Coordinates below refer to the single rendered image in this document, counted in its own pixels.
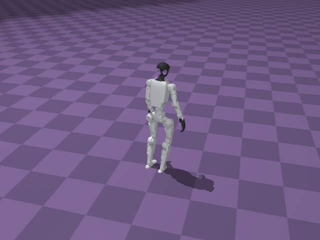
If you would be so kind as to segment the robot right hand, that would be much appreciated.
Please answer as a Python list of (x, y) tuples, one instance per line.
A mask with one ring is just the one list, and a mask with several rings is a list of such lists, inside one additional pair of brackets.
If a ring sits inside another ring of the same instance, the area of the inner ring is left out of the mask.
[(181, 126), (182, 126), (181, 132), (183, 132), (185, 130), (185, 127), (186, 127), (185, 119), (182, 120), (181, 118), (179, 118), (179, 122), (181, 123)]

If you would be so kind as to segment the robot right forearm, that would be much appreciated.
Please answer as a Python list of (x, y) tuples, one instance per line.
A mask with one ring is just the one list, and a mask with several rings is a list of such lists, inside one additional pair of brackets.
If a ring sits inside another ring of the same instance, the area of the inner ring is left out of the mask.
[(175, 112), (176, 112), (176, 114), (177, 114), (178, 120), (181, 118), (182, 121), (183, 121), (183, 120), (184, 120), (184, 116), (183, 116), (183, 114), (182, 114), (179, 101), (177, 101), (177, 107), (175, 107), (174, 110), (175, 110)]

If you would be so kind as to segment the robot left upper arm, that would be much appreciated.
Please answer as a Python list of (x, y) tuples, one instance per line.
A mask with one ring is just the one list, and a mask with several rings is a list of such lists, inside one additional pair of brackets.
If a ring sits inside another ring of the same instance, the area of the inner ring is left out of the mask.
[(148, 79), (148, 80), (146, 81), (145, 99), (146, 99), (147, 101), (150, 101), (151, 81), (152, 81), (152, 79)]

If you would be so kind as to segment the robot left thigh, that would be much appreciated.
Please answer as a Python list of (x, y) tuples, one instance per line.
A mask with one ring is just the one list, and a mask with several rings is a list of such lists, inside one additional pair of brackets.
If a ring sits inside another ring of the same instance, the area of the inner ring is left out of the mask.
[(147, 114), (146, 120), (149, 122), (148, 126), (149, 126), (149, 130), (150, 130), (150, 138), (148, 140), (148, 143), (150, 145), (154, 145), (157, 142), (156, 138), (157, 138), (157, 132), (158, 132), (158, 122), (155, 122), (152, 119), (152, 112)]

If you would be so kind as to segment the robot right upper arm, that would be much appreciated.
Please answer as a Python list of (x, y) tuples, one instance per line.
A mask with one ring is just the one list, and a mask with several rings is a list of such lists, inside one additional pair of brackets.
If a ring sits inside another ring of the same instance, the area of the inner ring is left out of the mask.
[(171, 106), (176, 108), (177, 106), (177, 92), (176, 92), (176, 85), (173, 83), (167, 83), (167, 90), (170, 91), (170, 97), (172, 100)]

